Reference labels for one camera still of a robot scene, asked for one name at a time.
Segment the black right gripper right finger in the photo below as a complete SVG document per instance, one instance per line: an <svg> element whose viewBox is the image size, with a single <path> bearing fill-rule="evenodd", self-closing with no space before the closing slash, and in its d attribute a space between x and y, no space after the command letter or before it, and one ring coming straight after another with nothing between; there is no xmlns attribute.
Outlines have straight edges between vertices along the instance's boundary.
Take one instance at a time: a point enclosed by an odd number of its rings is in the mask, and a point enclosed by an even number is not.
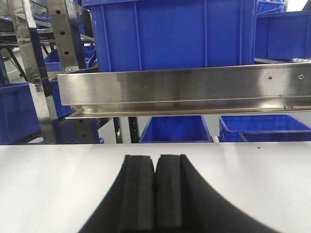
<svg viewBox="0 0 311 233"><path fill-rule="evenodd" d="M186 155L161 155L155 172L159 233L273 233L219 194Z"/></svg>

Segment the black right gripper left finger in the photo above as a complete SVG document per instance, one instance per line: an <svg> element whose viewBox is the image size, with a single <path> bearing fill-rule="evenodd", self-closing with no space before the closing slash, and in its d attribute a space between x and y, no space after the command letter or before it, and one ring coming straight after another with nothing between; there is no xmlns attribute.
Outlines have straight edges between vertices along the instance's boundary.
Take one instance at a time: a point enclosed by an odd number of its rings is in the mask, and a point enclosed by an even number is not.
<svg viewBox="0 0 311 233"><path fill-rule="evenodd" d="M115 181L80 232L154 232L153 184L151 158L126 155Z"/></svg>

